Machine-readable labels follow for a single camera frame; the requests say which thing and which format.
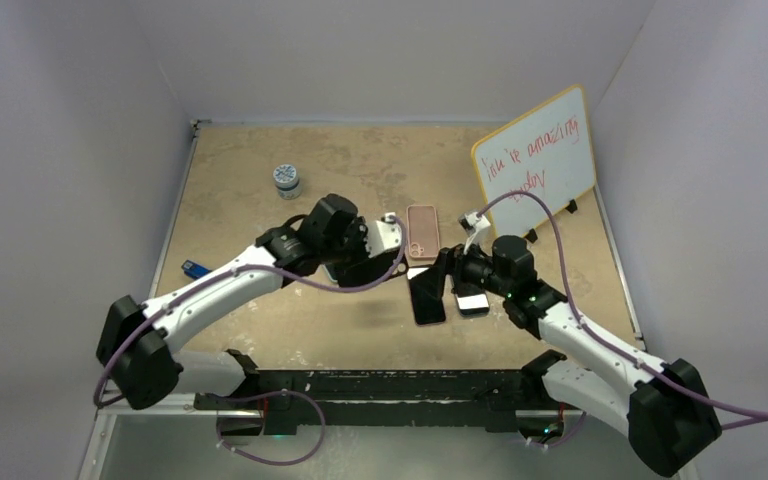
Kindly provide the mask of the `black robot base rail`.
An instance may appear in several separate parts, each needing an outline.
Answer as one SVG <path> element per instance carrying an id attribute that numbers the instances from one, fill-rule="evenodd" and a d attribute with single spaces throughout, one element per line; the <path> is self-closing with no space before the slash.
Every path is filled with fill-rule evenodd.
<path id="1" fill-rule="evenodd" d="M 250 410 L 267 435 L 298 427 L 477 427 L 555 437 L 575 409 L 549 398 L 535 370 L 259 370 L 225 398 L 198 394 L 198 410 Z"/>

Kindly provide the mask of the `pink phone case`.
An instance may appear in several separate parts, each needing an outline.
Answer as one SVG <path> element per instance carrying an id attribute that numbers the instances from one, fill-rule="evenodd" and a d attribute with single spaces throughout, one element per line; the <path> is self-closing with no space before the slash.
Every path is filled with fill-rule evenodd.
<path id="1" fill-rule="evenodd" d="M 407 253 L 414 260 L 433 260 L 440 249 L 437 211 L 431 205 L 410 205 L 406 209 Z"/>

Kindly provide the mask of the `phone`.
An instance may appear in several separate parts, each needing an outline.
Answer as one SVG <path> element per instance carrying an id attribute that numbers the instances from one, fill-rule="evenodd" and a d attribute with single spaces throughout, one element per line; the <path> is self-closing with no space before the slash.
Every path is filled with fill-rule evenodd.
<path id="1" fill-rule="evenodd" d="M 394 264 L 396 254 L 380 255 L 356 262 L 325 264 L 328 278 L 340 288 L 368 285 L 381 278 Z"/>

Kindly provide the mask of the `black smartphone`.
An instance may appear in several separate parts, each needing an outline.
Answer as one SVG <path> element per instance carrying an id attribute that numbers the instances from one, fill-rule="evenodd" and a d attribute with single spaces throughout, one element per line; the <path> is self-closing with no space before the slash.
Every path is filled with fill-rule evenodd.
<path id="1" fill-rule="evenodd" d="M 417 276 L 430 266 L 414 266 L 407 271 L 411 306 L 415 323 L 420 326 L 439 325 L 446 321 L 445 307 L 441 299 L 427 295 L 417 285 Z"/>

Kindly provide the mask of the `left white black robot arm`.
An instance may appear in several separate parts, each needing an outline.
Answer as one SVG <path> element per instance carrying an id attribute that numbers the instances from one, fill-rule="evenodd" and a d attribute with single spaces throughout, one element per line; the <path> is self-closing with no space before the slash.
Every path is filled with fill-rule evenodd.
<path id="1" fill-rule="evenodd" d="M 294 282 L 340 294 L 373 289 L 399 268 L 405 247 L 406 227 L 396 214 L 367 220 L 330 193 L 185 287 L 142 302 L 115 300 L 96 347 L 103 372 L 95 406 L 126 401 L 143 410 L 159 403 L 185 371 L 176 354 L 216 321 Z"/>

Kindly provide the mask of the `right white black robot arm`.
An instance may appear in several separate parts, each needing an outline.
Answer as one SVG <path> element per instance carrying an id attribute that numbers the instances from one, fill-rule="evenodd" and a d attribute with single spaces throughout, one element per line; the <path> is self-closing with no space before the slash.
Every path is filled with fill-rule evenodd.
<path id="1" fill-rule="evenodd" d="M 434 264 L 409 278 L 434 300 L 447 281 L 501 297 L 515 326 L 566 354 L 524 376 L 521 392 L 529 404 L 556 400 L 581 408 L 622 433 L 638 458 L 664 477 L 720 438 L 698 370 L 682 359 L 667 363 L 587 319 L 538 276 L 525 239 L 501 236 L 490 254 L 476 245 L 444 248 Z"/>

